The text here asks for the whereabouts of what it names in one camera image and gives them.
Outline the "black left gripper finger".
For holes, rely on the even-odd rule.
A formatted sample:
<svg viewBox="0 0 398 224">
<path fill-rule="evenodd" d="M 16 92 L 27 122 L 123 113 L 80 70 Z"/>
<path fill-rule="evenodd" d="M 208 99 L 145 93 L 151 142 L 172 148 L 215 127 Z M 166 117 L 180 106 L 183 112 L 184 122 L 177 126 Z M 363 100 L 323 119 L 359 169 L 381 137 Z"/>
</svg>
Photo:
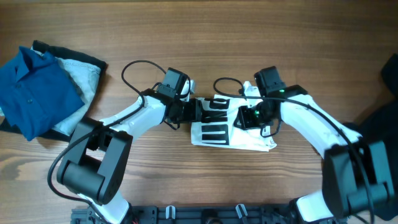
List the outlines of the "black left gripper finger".
<svg viewBox="0 0 398 224">
<path fill-rule="evenodd" d="M 205 102 L 208 102 L 208 107 L 215 110 L 227 110 L 229 108 L 229 100 L 223 98 L 205 98 Z"/>
<path fill-rule="evenodd" d="M 201 114 L 202 123 L 226 122 L 227 120 L 226 111 L 203 111 Z"/>
</svg>

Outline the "white polo shirt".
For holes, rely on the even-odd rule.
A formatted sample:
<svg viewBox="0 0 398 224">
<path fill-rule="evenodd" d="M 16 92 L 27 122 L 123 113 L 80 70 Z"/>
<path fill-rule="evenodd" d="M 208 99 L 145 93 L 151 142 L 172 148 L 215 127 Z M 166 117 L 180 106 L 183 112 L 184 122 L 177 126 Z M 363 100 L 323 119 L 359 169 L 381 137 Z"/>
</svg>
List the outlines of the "white polo shirt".
<svg viewBox="0 0 398 224">
<path fill-rule="evenodd" d="M 223 147 L 230 149 L 244 149 L 267 152 L 277 146 L 269 136 L 270 128 L 242 130 L 234 127 L 234 120 L 237 117 L 240 106 L 253 107 L 262 102 L 258 97 L 258 87 L 250 84 L 249 81 L 243 84 L 244 95 L 249 99 L 231 98 L 223 95 L 215 95 L 213 98 L 229 100 L 227 110 L 215 110 L 208 107 L 205 98 L 198 98 L 201 101 L 203 111 L 226 111 L 228 120 L 226 122 L 202 123 L 194 122 L 191 125 L 191 143 L 197 146 Z"/>
</svg>

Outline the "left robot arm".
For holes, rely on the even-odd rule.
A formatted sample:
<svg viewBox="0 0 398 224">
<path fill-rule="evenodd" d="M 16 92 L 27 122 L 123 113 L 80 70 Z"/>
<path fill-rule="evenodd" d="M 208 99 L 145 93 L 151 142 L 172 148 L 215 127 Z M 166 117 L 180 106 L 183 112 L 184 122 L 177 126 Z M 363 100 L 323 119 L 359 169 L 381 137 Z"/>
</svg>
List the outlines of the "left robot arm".
<svg viewBox="0 0 398 224">
<path fill-rule="evenodd" d="M 137 101 L 115 116 L 102 121 L 83 119 L 68 147 L 50 166 L 57 182 L 76 194 L 75 201 L 88 204 L 75 209 L 72 223 L 157 223 L 157 208 L 133 207 L 121 195 L 133 140 L 167 119 L 171 123 L 199 121 L 204 113 L 198 99 L 184 100 L 147 89 Z"/>
</svg>

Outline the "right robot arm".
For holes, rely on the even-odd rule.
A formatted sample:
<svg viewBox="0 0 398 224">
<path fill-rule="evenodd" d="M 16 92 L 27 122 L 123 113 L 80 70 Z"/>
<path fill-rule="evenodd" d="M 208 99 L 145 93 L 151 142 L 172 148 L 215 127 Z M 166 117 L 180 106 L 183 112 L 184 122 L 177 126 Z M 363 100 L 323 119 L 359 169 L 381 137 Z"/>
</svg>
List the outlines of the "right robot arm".
<svg viewBox="0 0 398 224">
<path fill-rule="evenodd" d="M 244 90 L 254 100 L 251 119 L 279 119 L 296 129 L 323 158 L 322 187 L 295 202 L 301 221 L 315 223 L 346 218 L 367 210 L 374 217 L 397 216 L 396 172 L 389 147 L 381 139 L 366 138 L 322 110 L 301 86 L 267 92 Z"/>
</svg>

